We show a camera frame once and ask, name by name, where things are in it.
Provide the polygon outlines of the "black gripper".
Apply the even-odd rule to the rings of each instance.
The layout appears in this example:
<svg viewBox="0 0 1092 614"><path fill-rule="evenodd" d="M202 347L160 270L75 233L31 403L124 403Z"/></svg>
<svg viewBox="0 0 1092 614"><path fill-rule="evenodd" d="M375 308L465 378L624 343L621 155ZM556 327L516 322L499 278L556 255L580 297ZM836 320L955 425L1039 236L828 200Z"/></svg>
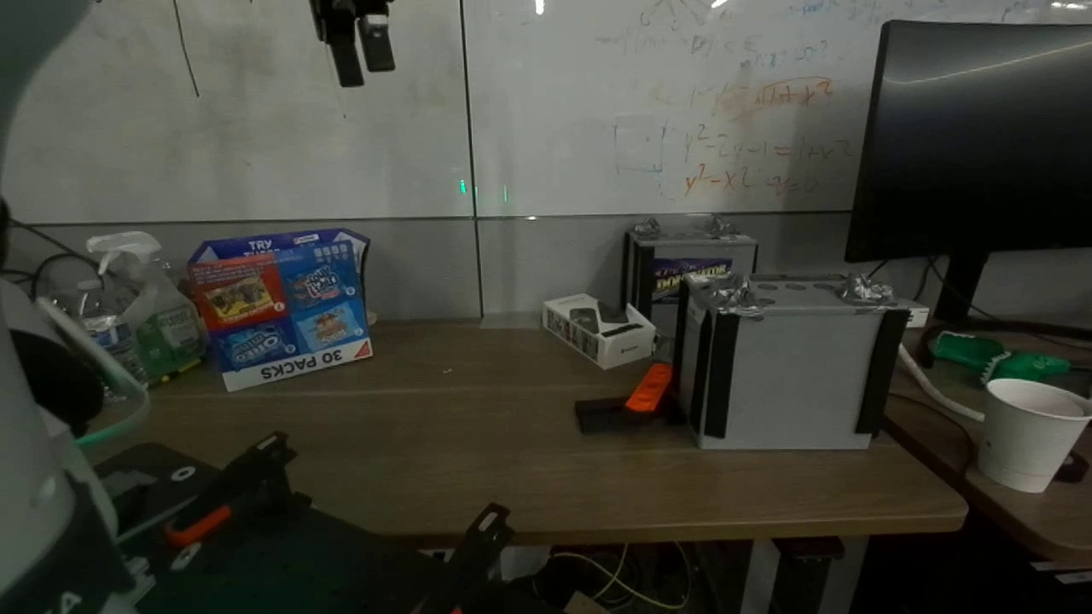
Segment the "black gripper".
<svg viewBox="0 0 1092 614"><path fill-rule="evenodd" d="M366 82L354 50L354 17L368 71L391 71L390 4L391 0L307 0L317 34L324 34L337 82L354 89Z"/></svg>

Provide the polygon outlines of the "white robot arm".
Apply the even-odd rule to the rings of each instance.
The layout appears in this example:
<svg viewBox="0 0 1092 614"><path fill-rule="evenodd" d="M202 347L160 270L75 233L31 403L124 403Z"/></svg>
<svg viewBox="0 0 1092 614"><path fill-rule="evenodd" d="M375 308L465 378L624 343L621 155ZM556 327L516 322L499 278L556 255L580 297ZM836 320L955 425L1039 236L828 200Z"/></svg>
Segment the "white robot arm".
<svg viewBox="0 0 1092 614"><path fill-rule="evenodd" d="M44 59L93 0L0 0L0 146ZM71 440L38 404L0 311L0 614L138 614L149 576L116 549L116 508Z"/></svg>

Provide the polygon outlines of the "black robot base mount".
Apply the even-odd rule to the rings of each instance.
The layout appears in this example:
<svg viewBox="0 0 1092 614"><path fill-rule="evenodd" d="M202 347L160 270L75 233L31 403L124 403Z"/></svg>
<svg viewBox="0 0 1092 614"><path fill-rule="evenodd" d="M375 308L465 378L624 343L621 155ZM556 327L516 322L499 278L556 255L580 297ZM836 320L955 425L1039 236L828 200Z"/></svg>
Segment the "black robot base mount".
<svg viewBox="0 0 1092 614"><path fill-rule="evenodd" d="M118 549L146 565L138 614L533 614L490 576L511 529L486 503L448 558L366 530L301 495L287 435L227 468L163 443L100 462Z"/></svg>

